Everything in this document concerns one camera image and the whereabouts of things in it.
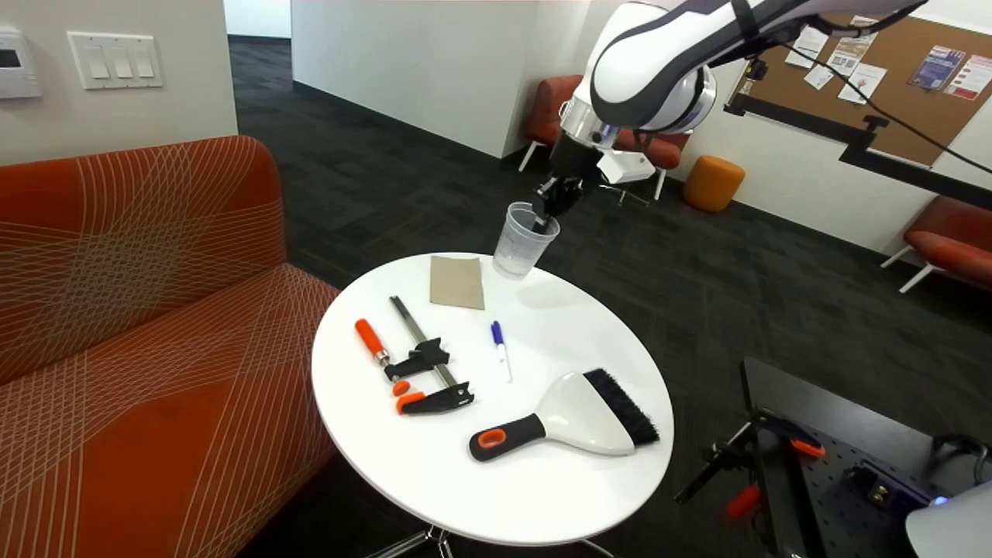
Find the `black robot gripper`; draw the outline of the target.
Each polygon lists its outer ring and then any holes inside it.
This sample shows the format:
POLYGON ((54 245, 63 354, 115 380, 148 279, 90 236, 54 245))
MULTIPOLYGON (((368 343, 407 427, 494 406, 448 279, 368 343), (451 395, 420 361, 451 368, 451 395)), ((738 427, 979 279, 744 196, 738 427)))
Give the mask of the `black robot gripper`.
POLYGON ((603 151, 593 144, 584 144, 571 136, 560 136, 549 157, 552 185, 542 185, 533 199, 537 212, 537 232, 545 232, 552 227, 552 216, 568 214, 584 189, 598 184, 598 157, 603 151))

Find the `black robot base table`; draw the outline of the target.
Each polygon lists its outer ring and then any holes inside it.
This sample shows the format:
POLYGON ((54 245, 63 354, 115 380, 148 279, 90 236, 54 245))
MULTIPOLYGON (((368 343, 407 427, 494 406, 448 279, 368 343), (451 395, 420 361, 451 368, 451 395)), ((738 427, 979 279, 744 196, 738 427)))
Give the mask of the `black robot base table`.
POLYGON ((973 552, 952 558, 989 558, 983 439, 916 431, 757 357, 742 361, 742 388, 748 415, 791 419, 827 447, 802 465, 822 558, 920 558, 912 511, 964 511, 979 524, 973 552))

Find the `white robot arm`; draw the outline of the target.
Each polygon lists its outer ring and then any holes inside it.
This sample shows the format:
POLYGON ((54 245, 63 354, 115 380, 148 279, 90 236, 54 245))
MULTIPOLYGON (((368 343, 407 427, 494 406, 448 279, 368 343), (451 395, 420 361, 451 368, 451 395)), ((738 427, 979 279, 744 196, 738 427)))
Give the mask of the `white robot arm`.
POLYGON ((716 101, 713 68, 791 43, 802 27, 876 34, 928 0, 623 0, 606 20, 578 91, 560 101, 537 228, 568 214, 619 129, 690 132, 716 101))

